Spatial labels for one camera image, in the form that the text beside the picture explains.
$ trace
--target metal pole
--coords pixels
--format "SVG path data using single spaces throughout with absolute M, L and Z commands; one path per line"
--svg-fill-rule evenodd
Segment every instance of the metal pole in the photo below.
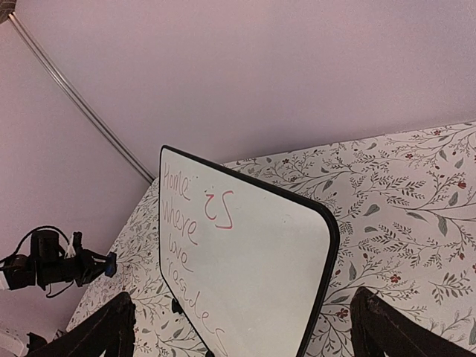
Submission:
M 126 147 L 126 145 L 116 136 L 116 134 L 107 126 L 103 119 L 90 107 L 81 94 L 69 82 L 68 78 L 61 73 L 58 67 L 53 63 L 45 50 L 38 44 L 28 29 L 20 22 L 15 12 L 9 15 L 9 20 L 16 32 L 23 39 L 34 56 L 43 65 L 45 70 L 54 79 L 57 85 L 66 93 L 76 107 L 86 116 L 91 124 L 106 138 L 106 140 L 129 162 L 129 164 L 141 175 L 147 182 L 152 184 L 154 175 L 139 161 L 138 158 Z

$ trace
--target white tablecloth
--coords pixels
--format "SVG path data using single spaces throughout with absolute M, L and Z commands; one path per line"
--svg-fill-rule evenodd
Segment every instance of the white tablecloth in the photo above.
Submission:
M 475 133 L 465 123 L 227 165 L 324 203 L 338 221 L 338 261 L 309 356 L 353 355 L 349 303 L 358 286 L 476 350 Z M 125 290 L 137 306 L 135 356 L 203 356 L 193 329 L 170 311 L 157 209 L 156 180 L 112 246 L 117 274 L 90 285 L 68 329 Z

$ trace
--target white wall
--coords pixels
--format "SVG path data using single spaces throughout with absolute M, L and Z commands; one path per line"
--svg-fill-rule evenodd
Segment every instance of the white wall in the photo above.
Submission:
M 19 0 L 18 15 L 157 172 L 474 118 L 473 0 Z
M 8 22 L 0 25 L 0 108 L 0 258 L 38 225 L 82 231 L 86 248 L 106 253 L 148 184 L 62 93 Z M 0 291 L 0 319 L 52 338 L 83 293 L 74 286 L 48 300 L 39 287 Z

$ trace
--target floral tablecloth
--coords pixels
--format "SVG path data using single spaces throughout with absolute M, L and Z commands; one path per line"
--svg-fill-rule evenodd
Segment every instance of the floral tablecloth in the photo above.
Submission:
M 353 355 L 349 303 L 359 286 L 476 350 L 476 124 L 226 166 L 322 202 L 338 221 L 338 260 L 308 356 Z M 117 274 L 90 285 L 68 329 L 125 290 L 137 306 L 135 356 L 203 356 L 193 329 L 170 311 L 171 295 L 158 269 L 157 203 L 156 180 L 112 246 Z

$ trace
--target red handwriting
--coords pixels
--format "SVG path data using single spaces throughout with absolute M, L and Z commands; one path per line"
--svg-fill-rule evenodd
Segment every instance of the red handwriting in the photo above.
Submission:
M 181 233 L 182 237 L 184 236 L 185 231 L 187 231 L 187 238 L 194 245 L 198 245 L 198 243 L 191 237 L 196 230 L 196 221 L 185 217 L 179 209 L 176 210 L 173 207 L 173 197 L 170 197 L 170 200 L 166 202 L 162 199 L 162 212 L 164 213 L 165 222 L 176 228 Z
M 203 327 L 212 335 L 216 336 L 217 339 L 217 344 L 216 348 L 220 350 L 220 352 L 225 356 L 228 357 L 228 352 L 225 349 L 225 346 L 223 345 L 222 339 L 219 336 L 219 332 L 221 334 L 226 334 L 224 329 L 220 329 L 217 327 L 216 329 L 211 329 L 208 325 L 208 323 L 205 323 L 205 320 L 210 317 L 210 313 L 208 311 L 202 311 L 202 313 L 199 312 L 199 298 L 201 296 L 201 291 L 198 290 L 196 293 L 195 297 L 188 297 L 187 296 L 187 281 L 180 276 L 179 271 L 173 267 L 173 262 L 167 258 L 167 262 L 169 263 L 169 269 L 168 269 L 168 274 L 169 276 L 171 275 L 173 278 L 173 281 L 176 283 L 176 285 L 180 288 L 180 291 L 182 292 L 182 296 L 184 298 L 184 301 L 188 306 L 193 309 L 193 313 L 195 316 L 202 322 Z
M 187 264 L 188 261 L 188 255 L 187 252 L 182 250 L 182 247 L 178 248 L 177 242 L 175 240 L 172 240 L 172 234 L 169 234 L 169 250 L 171 253 L 175 255 L 178 261 L 180 261 L 181 266 L 186 270 L 189 271 L 190 273 L 193 273 L 192 269 L 189 269 L 185 264 Z
M 226 201 L 225 201 L 225 196 L 229 195 L 229 194 L 233 195 L 234 192 L 232 190 L 228 190 L 228 191 L 225 191 L 222 194 L 223 208 L 225 209 L 225 212 L 226 212 L 226 215 L 228 217 L 229 223 L 227 225 L 217 225 L 217 224 L 215 224 L 215 227 L 217 227 L 219 229 L 232 229 L 233 228 L 233 220 L 231 219 L 230 211 L 229 211 L 228 206 L 227 206 Z M 215 195 L 213 193 L 206 193 L 205 196 L 208 198 L 207 201 L 205 202 L 205 208 L 204 208 L 205 209 L 205 215 L 210 221 L 214 221 L 216 219 L 217 215 L 215 214 L 215 216 L 211 216 L 208 213 L 208 205 L 215 198 Z
M 214 221 L 215 218 L 216 218 L 216 215 L 213 216 L 213 217 L 209 216 L 209 215 L 208 215 L 208 209 L 207 209 L 207 207 L 208 207 L 208 204 L 210 203 L 210 201 L 215 197 L 215 195 L 213 195 L 212 193 L 206 193 L 205 195 L 208 197 L 208 200 L 207 200 L 207 202 L 205 203 L 205 215 L 207 216 L 207 218 L 208 218 L 210 221 Z
M 180 197 L 190 201 L 190 197 L 185 195 L 188 190 L 189 183 L 190 179 L 188 177 L 181 177 L 181 171 L 175 175 L 170 173 L 170 165 L 167 162 L 164 162 L 164 177 L 162 178 L 163 187 L 175 191 Z

